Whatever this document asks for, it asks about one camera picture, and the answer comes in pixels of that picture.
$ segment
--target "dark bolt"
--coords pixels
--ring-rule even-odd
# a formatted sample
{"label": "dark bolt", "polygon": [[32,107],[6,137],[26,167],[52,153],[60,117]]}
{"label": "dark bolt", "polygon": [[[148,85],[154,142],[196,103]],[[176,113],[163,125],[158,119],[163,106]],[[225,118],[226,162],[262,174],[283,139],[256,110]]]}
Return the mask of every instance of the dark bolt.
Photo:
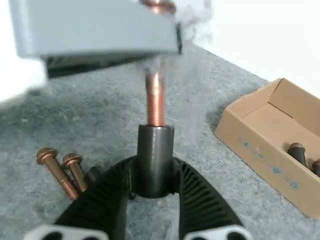
{"label": "dark bolt", "polygon": [[291,157],[296,159],[303,166],[307,167],[305,152],[306,149],[299,142],[292,143],[288,149],[288,154]]}
{"label": "dark bolt", "polygon": [[312,172],[320,177],[320,159],[312,164]]}

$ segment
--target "gray machine housing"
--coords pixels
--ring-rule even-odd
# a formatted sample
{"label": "gray machine housing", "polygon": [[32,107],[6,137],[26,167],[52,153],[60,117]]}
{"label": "gray machine housing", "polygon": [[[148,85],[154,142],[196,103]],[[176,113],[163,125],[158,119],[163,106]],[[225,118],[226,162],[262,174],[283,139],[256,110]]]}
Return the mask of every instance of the gray machine housing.
{"label": "gray machine housing", "polygon": [[128,0],[10,0],[17,54],[49,78],[181,52],[173,19]]}

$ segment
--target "cardboard box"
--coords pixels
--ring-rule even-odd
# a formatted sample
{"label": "cardboard box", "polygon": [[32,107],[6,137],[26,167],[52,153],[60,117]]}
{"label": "cardboard box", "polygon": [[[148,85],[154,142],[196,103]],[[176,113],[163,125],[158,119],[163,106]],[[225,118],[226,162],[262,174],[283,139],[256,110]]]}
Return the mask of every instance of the cardboard box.
{"label": "cardboard box", "polygon": [[[278,79],[231,103],[214,134],[302,213],[320,217],[320,177],[310,171],[320,159],[320,99]],[[287,154],[295,142],[309,169]]]}

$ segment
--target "gray carpet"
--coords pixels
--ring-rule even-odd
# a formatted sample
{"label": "gray carpet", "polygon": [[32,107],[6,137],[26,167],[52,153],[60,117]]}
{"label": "gray carpet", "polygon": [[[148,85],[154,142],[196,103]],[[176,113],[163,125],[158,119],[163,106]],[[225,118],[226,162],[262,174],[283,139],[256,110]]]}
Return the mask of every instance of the gray carpet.
{"label": "gray carpet", "polygon": [[[167,80],[167,123],[174,154],[228,201],[256,240],[319,240],[320,221],[302,215],[221,143],[213,130],[223,109],[267,82],[196,46],[177,58]],[[83,168],[136,154],[146,121],[143,74],[135,64],[56,79],[52,95],[30,96],[0,112],[0,239],[52,223],[70,204],[39,148],[76,151]],[[127,208],[127,240],[177,240],[179,199],[137,198]]]}

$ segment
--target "white wall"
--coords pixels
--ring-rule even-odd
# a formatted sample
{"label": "white wall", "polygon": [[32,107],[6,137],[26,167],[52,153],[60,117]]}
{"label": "white wall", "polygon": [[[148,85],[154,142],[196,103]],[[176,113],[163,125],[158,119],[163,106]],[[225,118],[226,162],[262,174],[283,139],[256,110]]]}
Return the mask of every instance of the white wall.
{"label": "white wall", "polygon": [[197,45],[268,81],[285,77],[320,98],[320,2],[212,0],[213,39]]}

